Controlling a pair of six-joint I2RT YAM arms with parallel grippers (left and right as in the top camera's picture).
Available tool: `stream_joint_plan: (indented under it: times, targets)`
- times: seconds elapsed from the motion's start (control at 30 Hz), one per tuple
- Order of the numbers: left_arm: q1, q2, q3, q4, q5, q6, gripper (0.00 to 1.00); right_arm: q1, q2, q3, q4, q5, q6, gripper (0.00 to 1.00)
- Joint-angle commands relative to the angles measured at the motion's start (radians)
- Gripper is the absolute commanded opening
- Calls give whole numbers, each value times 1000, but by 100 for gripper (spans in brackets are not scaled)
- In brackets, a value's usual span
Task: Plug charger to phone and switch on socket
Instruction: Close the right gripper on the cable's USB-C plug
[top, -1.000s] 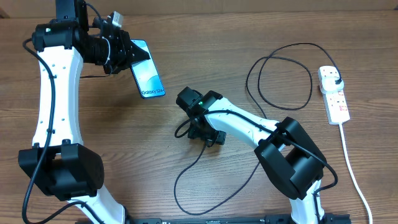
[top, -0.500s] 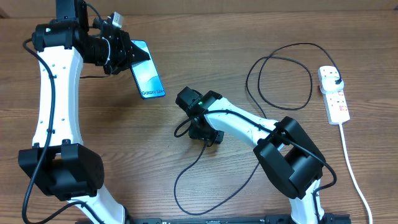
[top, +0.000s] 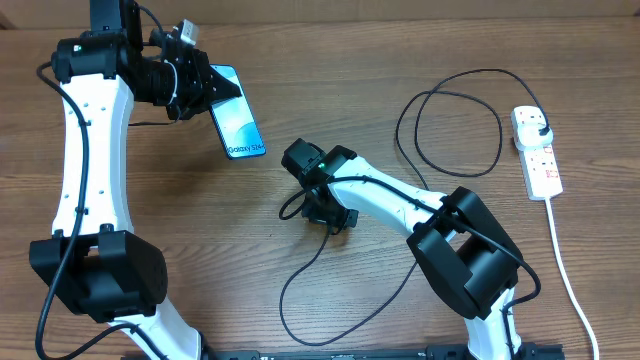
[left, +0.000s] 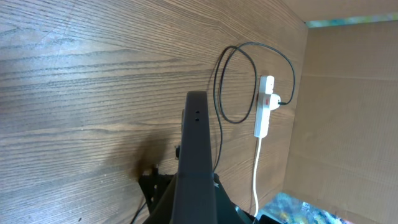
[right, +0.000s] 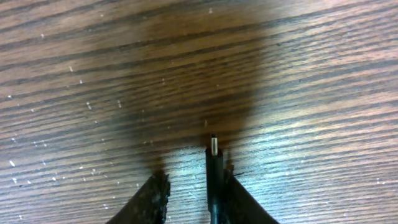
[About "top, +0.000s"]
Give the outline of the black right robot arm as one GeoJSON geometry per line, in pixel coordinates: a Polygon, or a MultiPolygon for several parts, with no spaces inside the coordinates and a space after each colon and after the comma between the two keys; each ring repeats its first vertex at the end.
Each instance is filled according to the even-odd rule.
{"type": "Polygon", "coordinates": [[[459,187],[446,195],[399,181],[355,151],[324,152],[297,139],[282,166],[301,186],[297,214],[331,235],[366,214],[406,236],[415,264],[438,297],[465,320],[465,346],[475,359],[515,359],[522,342],[511,309],[526,263],[484,202],[459,187]]]}

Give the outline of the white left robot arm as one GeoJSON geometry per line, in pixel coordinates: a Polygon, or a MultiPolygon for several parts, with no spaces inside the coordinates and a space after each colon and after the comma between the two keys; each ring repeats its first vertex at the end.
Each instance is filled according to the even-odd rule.
{"type": "Polygon", "coordinates": [[[163,107],[170,123],[241,96],[196,46],[188,20],[171,31],[141,29],[133,1],[94,1],[90,29],[61,40],[47,84],[63,100],[64,169],[51,237],[29,249],[46,302],[122,331],[150,359],[211,359],[204,335],[168,297],[162,252],[138,237],[126,186],[127,133],[138,102],[163,107]]]}

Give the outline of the blue smartphone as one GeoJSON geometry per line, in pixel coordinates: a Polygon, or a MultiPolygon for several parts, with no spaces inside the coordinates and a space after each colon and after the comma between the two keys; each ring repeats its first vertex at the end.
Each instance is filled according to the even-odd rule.
{"type": "Polygon", "coordinates": [[[243,86],[230,65],[212,64],[211,67],[226,80],[239,87],[240,96],[212,104],[211,114],[222,145],[230,160],[264,156],[264,145],[243,86]]]}

